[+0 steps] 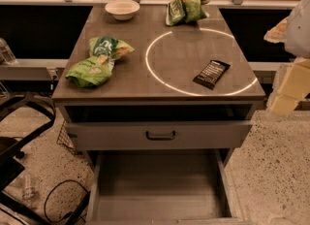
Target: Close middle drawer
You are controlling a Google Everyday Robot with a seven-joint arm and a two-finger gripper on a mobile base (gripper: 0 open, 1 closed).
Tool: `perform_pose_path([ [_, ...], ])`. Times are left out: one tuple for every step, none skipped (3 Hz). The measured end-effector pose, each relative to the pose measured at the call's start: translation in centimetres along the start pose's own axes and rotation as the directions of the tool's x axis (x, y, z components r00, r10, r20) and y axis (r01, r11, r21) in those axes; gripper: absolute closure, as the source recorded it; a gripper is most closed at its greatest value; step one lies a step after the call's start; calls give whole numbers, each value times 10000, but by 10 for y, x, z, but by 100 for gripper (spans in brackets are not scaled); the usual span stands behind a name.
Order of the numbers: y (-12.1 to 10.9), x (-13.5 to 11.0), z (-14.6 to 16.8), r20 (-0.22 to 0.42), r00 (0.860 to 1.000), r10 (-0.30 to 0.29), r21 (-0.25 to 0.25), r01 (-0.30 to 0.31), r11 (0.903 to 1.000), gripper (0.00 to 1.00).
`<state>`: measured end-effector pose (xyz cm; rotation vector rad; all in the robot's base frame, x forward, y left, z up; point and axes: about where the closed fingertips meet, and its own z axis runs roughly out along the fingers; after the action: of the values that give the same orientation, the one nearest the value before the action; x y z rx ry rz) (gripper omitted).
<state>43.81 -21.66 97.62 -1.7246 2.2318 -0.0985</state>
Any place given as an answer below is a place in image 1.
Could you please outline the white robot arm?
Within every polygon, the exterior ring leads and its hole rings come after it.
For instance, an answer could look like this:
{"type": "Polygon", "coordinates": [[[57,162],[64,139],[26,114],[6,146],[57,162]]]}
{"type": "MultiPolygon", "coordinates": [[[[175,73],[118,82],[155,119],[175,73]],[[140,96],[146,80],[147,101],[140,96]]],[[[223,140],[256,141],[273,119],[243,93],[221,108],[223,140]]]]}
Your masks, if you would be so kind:
{"type": "Polygon", "coordinates": [[[278,69],[267,101],[271,113],[288,116],[310,93],[310,0],[301,0],[263,39],[283,43],[294,56],[292,63],[278,69]]]}

